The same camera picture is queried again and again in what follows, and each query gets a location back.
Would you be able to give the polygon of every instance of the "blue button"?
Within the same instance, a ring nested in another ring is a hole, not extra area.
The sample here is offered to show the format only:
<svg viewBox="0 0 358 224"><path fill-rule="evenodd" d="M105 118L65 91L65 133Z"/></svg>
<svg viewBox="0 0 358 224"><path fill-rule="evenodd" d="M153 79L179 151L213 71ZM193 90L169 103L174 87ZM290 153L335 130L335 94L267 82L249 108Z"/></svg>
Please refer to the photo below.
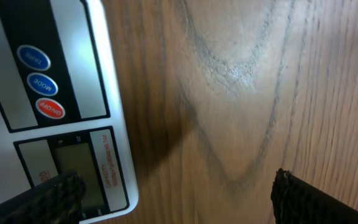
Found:
<svg viewBox="0 0 358 224"><path fill-rule="evenodd" d="M43 96L54 96L58 91L57 84L54 80L38 72L31 73L27 76L27 84L32 90Z"/></svg>
<svg viewBox="0 0 358 224"><path fill-rule="evenodd" d="M16 53L20 61L29 68L46 71L50 67L48 56L37 47L21 45Z"/></svg>

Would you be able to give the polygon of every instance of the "black panel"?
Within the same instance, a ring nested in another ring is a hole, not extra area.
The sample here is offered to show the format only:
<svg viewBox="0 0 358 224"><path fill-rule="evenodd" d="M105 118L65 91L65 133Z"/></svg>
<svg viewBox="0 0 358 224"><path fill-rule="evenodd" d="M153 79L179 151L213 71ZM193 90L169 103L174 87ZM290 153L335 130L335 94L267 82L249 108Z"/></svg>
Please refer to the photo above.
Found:
<svg viewBox="0 0 358 224"><path fill-rule="evenodd" d="M79 121L80 112L71 86L50 2L48 0L0 1L0 18L39 127ZM27 67L19 60L16 51L21 45L37 47L49 57L50 68L40 73L55 80L59 87L59 92L48 98L56 100L64 107L66 115L62 119L47 118L35 107L35 102L44 96L34 92L26 82L28 74L38 71Z"/></svg>

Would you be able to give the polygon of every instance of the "wood grain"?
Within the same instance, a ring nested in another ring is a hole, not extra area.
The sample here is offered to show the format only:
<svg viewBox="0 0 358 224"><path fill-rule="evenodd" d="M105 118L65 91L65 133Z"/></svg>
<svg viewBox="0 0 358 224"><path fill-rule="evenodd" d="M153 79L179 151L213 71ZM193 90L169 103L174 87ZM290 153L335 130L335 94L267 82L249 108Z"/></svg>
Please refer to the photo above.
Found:
<svg viewBox="0 0 358 224"><path fill-rule="evenodd" d="M358 1L103 2L140 193L106 223L273 223L280 167L358 210Z"/></svg>

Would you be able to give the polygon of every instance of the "white scale body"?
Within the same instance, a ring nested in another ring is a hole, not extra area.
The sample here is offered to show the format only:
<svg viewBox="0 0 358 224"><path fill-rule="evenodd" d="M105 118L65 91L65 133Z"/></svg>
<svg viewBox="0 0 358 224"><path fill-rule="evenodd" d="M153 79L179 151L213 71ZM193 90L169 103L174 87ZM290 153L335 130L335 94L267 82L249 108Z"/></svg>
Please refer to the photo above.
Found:
<svg viewBox="0 0 358 224"><path fill-rule="evenodd" d="M72 168L88 189L81 223L137 205L103 5L0 1L0 203Z"/></svg>

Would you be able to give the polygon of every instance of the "wooden table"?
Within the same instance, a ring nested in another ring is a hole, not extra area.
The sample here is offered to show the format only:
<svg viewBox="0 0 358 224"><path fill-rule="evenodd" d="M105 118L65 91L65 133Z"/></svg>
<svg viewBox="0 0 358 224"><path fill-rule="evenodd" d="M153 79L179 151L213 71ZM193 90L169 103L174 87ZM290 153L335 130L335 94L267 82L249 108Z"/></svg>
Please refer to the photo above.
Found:
<svg viewBox="0 0 358 224"><path fill-rule="evenodd" d="M274 223L280 167L358 210L358 1L104 5L140 193L105 223Z"/></svg>

